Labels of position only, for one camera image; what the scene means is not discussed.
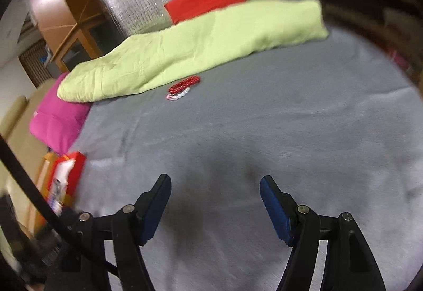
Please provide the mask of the wooden cabinet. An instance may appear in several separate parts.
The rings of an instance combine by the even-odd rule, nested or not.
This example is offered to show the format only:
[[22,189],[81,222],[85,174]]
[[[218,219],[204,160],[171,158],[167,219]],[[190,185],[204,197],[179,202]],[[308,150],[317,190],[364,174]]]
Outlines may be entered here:
[[107,54],[123,41],[101,0],[29,0],[38,30],[61,72]]

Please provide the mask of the magenta pillow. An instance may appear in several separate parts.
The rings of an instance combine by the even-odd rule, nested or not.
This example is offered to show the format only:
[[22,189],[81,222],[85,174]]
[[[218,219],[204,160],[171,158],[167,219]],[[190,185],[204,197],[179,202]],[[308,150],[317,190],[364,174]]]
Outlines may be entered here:
[[66,76],[67,72],[54,82],[29,123],[29,132],[59,155],[66,154],[77,140],[92,106],[57,97],[57,90]]

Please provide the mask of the grey bed sheet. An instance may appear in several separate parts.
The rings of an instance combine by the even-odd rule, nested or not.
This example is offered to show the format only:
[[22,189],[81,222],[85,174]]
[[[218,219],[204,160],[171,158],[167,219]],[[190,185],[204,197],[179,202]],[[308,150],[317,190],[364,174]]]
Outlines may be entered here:
[[422,99],[364,38],[272,49],[204,72],[179,101],[163,87],[94,104],[74,149],[75,206],[116,213],[168,174],[143,259],[156,290],[274,290],[289,248],[260,197],[265,175],[299,204],[350,212],[388,290],[422,266]]

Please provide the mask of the light green blanket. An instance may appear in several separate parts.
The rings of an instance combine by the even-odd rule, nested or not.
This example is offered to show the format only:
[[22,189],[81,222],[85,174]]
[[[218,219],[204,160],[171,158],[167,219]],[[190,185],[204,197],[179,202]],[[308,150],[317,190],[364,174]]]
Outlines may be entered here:
[[92,103],[141,94],[255,52],[328,35],[318,0],[243,2],[128,37],[108,54],[77,65],[57,96]]

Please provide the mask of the beige sofa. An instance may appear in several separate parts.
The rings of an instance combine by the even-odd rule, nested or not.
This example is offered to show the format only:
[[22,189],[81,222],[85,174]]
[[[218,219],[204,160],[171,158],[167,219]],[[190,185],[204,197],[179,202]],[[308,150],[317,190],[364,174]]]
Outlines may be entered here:
[[[29,132],[29,124],[54,83],[55,80],[50,79],[42,83],[29,98],[16,98],[1,121],[1,136],[35,184],[38,183],[47,146]],[[31,217],[36,214],[36,210],[5,166],[1,166],[1,193],[9,194],[19,224],[27,234],[32,235],[35,228]]]

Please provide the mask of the red and white box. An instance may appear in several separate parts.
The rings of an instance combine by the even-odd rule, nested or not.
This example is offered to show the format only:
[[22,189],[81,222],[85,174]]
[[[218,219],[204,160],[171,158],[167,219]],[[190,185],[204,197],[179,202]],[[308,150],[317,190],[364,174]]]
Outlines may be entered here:
[[47,172],[42,195],[57,216],[63,209],[73,207],[85,160],[84,154],[74,151],[57,158]]

